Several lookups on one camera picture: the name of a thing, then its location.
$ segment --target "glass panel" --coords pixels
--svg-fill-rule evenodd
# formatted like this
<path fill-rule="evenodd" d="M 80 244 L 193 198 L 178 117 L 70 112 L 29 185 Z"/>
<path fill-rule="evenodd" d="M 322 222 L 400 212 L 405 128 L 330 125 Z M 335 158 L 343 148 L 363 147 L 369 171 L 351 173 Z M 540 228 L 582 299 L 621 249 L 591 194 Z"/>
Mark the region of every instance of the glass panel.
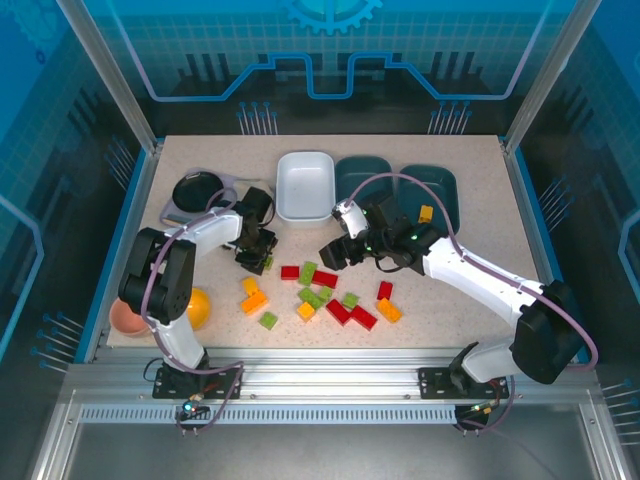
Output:
<path fill-rule="evenodd" d="M 640 4 L 602 2 L 521 148 L 605 363 L 640 350 Z"/>
<path fill-rule="evenodd" d="M 574 0 L 90 0 L 154 131 L 506 133 Z"/>

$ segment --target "speckled tabletop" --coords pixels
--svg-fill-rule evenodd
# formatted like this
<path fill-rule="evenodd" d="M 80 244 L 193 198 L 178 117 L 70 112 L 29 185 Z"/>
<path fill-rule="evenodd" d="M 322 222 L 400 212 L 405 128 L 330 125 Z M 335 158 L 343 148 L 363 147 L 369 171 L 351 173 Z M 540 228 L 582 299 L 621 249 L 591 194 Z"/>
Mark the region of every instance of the speckled tabletop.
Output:
<path fill-rule="evenodd" d="M 158 214 L 175 183 L 193 167 L 243 178 L 262 178 L 275 186 L 280 157 L 292 151 L 320 150 L 337 162 L 355 154 L 381 156 L 394 171 L 408 164 L 440 165 L 457 179 L 460 204 L 460 242 L 472 252 L 522 276 L 537 278 L 522 220 L 495 136 L 170 136 L 167 137 L 147 202 L 142 226 L 164 228 Z M 274 266 L 258 278 L 270 299 L 261 312 L 279 318 L 271 331 L 258 323 L 261 313 L 244 315 L 241 280 L 247 272 L 228 251 L 218 249 L 196 264 L 194 285 L 212 301 L 209 323 L 197 336 L 205 346 L 255 348 L 434 348 L 462 347 L 473 341 L 508 334 L 507 324 L 483 305 L 458 290 L 413 271 L 379 272 L 373 261 L 339 274 L 334 298 L 346 292 L 360 297 L 360 305 L 379 318 L 371 332 L 355 321 L 340 326 L 325 310 L 304 323 L 296 314 L 300 301 L 297 282 L 283 282 L 282 265 L 321 264 L 318 250 L 341 235 L 336 222 L 315 230 L 292 230 L 279 219 L 269 226 L 279 244 Z M 381 280 L 394 284 L 392 301 L 405 316 L 387 322 L 375 309 Z M 111 330 L 112 346 L 152 346 L 150 336 L 128 338 Z"/>

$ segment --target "orange ball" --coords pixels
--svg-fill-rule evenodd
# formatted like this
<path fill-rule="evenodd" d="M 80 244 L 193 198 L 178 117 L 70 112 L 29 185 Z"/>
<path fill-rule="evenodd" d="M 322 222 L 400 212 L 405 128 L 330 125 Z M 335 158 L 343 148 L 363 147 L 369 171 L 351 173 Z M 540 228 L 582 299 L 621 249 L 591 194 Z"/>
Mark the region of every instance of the orange ball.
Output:
<path fill-rule="evenodd" d="M 207 323 L 211 314 L 211 302 L 209 295 L 199 288 L 191 291 L 191 300 L 187 306 L 187 318 L 191 323 L 191 328 L 198 330 Z"/>

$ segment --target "white plastic tray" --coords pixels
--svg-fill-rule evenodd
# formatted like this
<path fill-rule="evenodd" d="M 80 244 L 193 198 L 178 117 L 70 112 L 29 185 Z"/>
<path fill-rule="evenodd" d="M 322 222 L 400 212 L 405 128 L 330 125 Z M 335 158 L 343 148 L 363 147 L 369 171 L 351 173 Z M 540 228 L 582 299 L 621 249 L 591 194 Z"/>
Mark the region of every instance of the white plastic tray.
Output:
<path fill-rule="evenodd" d="M 288 153 L 278 162 L 276 212 L 292 227 L 320 227 L 336 203 L 333 159 L 323 152 Z"/>

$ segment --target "lego brick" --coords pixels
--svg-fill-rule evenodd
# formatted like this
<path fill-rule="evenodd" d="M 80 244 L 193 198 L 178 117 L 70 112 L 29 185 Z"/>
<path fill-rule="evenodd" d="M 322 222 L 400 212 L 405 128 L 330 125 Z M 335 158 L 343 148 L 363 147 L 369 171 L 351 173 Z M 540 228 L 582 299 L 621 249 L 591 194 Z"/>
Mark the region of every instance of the lego brick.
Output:
<path fill-rule="evenodd" d="M 318 292 L 318 298 L 322 300 L 324 303 L 327 303 L 329 301 L 329 299 L 331 298 L 331 295 L 333 295 L 333 290 L 331 290 L 326 285 L 322 287 Z"/>
<path fill-rule="evenodd" d="M 333 299 L 327 304 L 327 310 L 340 325 L 344 325 L 351 318 L 351 312 L 340 305 L 340 302 Z"/>
<path fill-rule="evenodd" d="M 324 302 L 320 298 L 318 298 L 318 296 L 313 293 L 309 287 L 305 287 L 300 290 L 298 292 L 298 297 L 303 302 L 311 305 L 314 310 L 318 310 L 320 307 L 322 307 L 322 305 L 324 305 Z"/>
<path fill-rule="evenodd" d="M 356 305 L 356 307 L 351 310 L 351 318 L 353 318 L 356 322 L 358 322 L 369 331 L 371 331 L 373 326 L 378 322 L 378 319 L 376 317 L 371 315 L 360 305 Z"/>
<path fill-rule="evenodd" d="M 347 294 L 342 299 L 342 304 L 347 308 L 355 308 L 359 300 L 360 297 L 354 295 L 353 293 L 347 292 Z"/>
<path fill-rule="evenodd" d="M 402 312 L 398 310 L 398 308 L 389 301 L 388 298 L 383 298 L 376 305 L 378 311 L 389 320 L 391 323 L 396 323 L 400 318 L 402 318 Z"/>
<path fill-rule="evenodd" d="M 391 300 L 391 291 L 393 290 L 393 283 L 380 282 L 380 288 L 378 289 L 378 300 L 386 298 Z"/>
<path fill-rule="evenodd" d="M 304 302 L 298 307 L 298 315 L 300 315 L 300 318 L 302 318 L 305 322 L 311 320 L 311 317 L 313 317 L 315 313 L 316 311 L 307 302 Z"/>
<path fill-rule="evenodd" d="M 313 276 L 316 273 L 316 269 L 318 265 L 313 262 L 304 262 L 302 266 L 302 271 L 300 272 L 300 278 L 298 278 L 298 283 L 308 287 L 311 285 L 311 281 L 313 280 Z"/>
<path fill-rule="evenodd" d="M 433 207 L 422 205 L 420 207 L 418 223 L 431 223 L 431 220 L 433 220 Z"/>
<path fill-rule="evenodd" d="M 247 292 L 247 297 L 255 295 L 260 290 L 258 288 L 258 282 L 253 277 L 247 277 L 242 281 L 242 286 L 244 287 L 244 291 Z"/>
<path fill-rule="evenodd" d="M 258 320 L 260 325 L 262 325 L 267 330 L 271 330 L 274 327 L 274 325 L 276 324 L 277 321 L 278 321 L 278 317 L 276 317 L 271 312 L 264 312 L 264 315 L 262 315 L 260 320 Z"/>
<path fill-rule="evenodd" d="M 280 269 L 280 279 L 297 280 L 300 277 L 300 267 L 286 266 Z"/>
<path fill-rule="evenodd" d="M 242 307 L 244 313 L 246 313 L 247 315 L 251 315 L 260 310 L 267 303 L 269 303 L 267 296 L 261 290 L 258 290 L 256 293 L 242 302 L 240 306 Z"/>
<path fill-rule="evenodd" d="M 314 285 L 322 285 L 329 288 L 336 288 L 336 284 L 338 283 L 338 276 L 333 275 L 332 273 L 316 271 L 313 274 L 311 283 L 313 283 Z"/>

